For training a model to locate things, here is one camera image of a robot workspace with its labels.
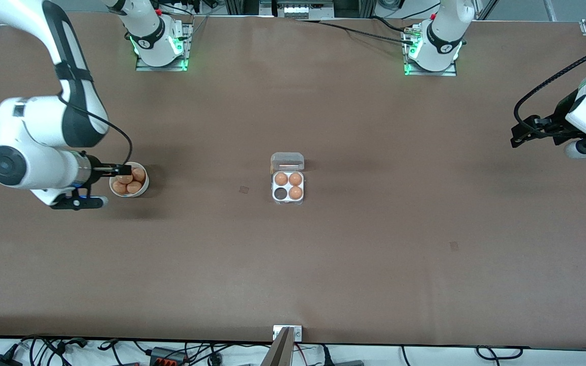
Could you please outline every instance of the brown table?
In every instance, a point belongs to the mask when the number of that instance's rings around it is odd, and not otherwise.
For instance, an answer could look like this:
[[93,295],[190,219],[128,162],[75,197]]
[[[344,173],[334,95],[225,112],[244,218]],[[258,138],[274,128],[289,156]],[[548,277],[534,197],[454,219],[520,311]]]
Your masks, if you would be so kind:
[[[395,44],[267,18],[210,18],[188,72],[134,72],[115,16],[71,18],[151,189],[101,181],[110,205],[73,212],[0,186],[0,334],[586,347],[586,160],[509,143],[516,100],[586,54],[575,23],[474,23],[458,77],[411,77]],[[58,88],[3,27],[0,101]],[[302,206],[269,198],[276,151],[307,159]]]

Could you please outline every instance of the red cable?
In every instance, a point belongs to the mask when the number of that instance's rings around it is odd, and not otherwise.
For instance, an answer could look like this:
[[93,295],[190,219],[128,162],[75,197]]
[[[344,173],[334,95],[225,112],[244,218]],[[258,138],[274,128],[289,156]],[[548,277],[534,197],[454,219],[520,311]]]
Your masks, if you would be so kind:
[[300,352],[300,356],[302,356],[302,361],[304,361],[304,366],[309,366],[309,364],[307,363],[307,358],[304,357],[304,352],[302,352],[302,348],[300,348],[300,345],[298,345],[298,343],[295,343],[295,347],[298,348],[298,351]]

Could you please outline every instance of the grey floor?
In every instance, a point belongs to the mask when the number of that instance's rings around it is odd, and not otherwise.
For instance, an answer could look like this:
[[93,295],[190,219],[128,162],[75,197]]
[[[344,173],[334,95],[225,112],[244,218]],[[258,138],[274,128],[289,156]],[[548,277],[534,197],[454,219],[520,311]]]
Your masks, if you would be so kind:
[[[100,0],[53,1],[68,11],[107,11]],[[551,2],[558,21],[579,21],[586,18],[586,0],[551,0]],[[435,3],[435,0],[407,0],[405,8],[424,9],[428,7],[423,5],[424,3],[430,6]],[[548,21],[544,0],[500,0],[488,19]]]

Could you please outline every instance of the clear plastic egg carton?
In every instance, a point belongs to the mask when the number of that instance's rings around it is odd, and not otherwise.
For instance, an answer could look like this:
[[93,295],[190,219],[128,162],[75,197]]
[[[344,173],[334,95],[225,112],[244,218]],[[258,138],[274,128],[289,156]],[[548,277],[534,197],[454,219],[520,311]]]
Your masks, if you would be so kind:
[[299,152],[276,152],[270,157],[270,194],[275,203],[302,204],[304,200],[303,170],[304,156]]

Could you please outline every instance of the brown egg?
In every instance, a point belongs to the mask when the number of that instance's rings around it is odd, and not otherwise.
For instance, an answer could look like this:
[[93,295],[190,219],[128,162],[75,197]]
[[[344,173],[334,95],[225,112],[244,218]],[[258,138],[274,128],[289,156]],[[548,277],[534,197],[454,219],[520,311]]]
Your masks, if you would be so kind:
[[302,197],[302,188],[291,188],[291,190],[288,191],[288,196],[291,197],[291,199],[300,199],[300,197]]
[[127,185],[132,181],[131,175],[117,175],[116,180],[120,181],[122,184]]
[[128,191],[126,191],[126,185],[118,180],[112,182],[112,189],[120,195],[125,195],[128,193]]
[[300,173],[293,173],[288,177],[288,181],[291,182],[291,185],[299,186],[302,183],[302,175]]
[[136,194],[141,189],[141,183],[138,181],[133,181],[132,183],[128,184],[126,189],[128,190],[129,194]]
[[133,168],[132,169],[132,177],[136,181],[144,182],[144,179],[146,179],[146,172],[144,171],[144,169],[141,169],[141,168]]
[[275,174],[275,183],[278,186],[283,186],[286,184],[286,182],[288,181],[288,176],[286,176],[286,174],[284,173],[277,173]]

